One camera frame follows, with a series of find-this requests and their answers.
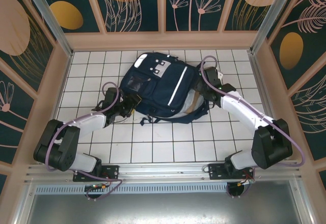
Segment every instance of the navy blue backpack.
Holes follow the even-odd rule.
[[[121,81],[125,94],[138,94],[142,101],[136,111],[156,118],[188,124],[208,114],[208,101],[193,90],[200,78],[199,67],[194,67],[159,52],[144,53],[138,57]]]

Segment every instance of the white tile floor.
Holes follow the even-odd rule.
[[[123,75],[146,51],[77,52],[58,113],[67,121],[88,114],[103,98],[100,87],[107,81],[120,83]],[[206,55],[219,60],[223,83],[230,83],[244,98],[263,112],[261,99],[246,50],[160,50],[197,65]],[[237,118],[215,106],[208,115],[191,124],[139,122],[135,113],[124,122],[116,122],[80,138],[78,151],[102,159],[103,163],[148,163],[215,161],[236,151],[251,148],[252,138]]]

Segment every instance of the flower illustration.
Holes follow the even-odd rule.
[[[202,14],[213,13],[221,10],[220,0],[196,0],[199,13],[198,30],[200,31],[200,18]]]
[[[14,95],[14,85],[10,82],[6,85],[0,81],[0,111],[8,112],[10,110],[10,103]]]
[[[179,31],[178,24],[177,24],[177,18],[175,15],[175,10],[177,8],[183,8],[183,7],[188,6],[188,1],[186,1],[186,0],[170,0],[170,3],[173,8],[175,27],[177,28],[177,31]]]

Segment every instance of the reflective stripe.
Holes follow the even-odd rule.
[[[169,103],[168,103],[168,106],[170,106],[170,104],[172,103],[173,98],[174,98],[175,94],[177,93],[177,90],[178,90],[178,88],[179,88],[179,86],[180,86],[180,83],[181,83],[181,81],[182,81],[182,79],[183,79],[183,76],[184,76],[186,70],[187,70],[187,66],[183,69],[183,72],[182,72],[182,74],[181,74],[181,76],[180,76],[180,79],[179,79],[179,81],[178,81],[178,84],[177,84],[177,86],[175,87],[175,89],[174,89],[174,91],[173,91],[173,94],[172,94],[172,96],[171,96],[171,98],[170,98],[170,101],[169,101]]]

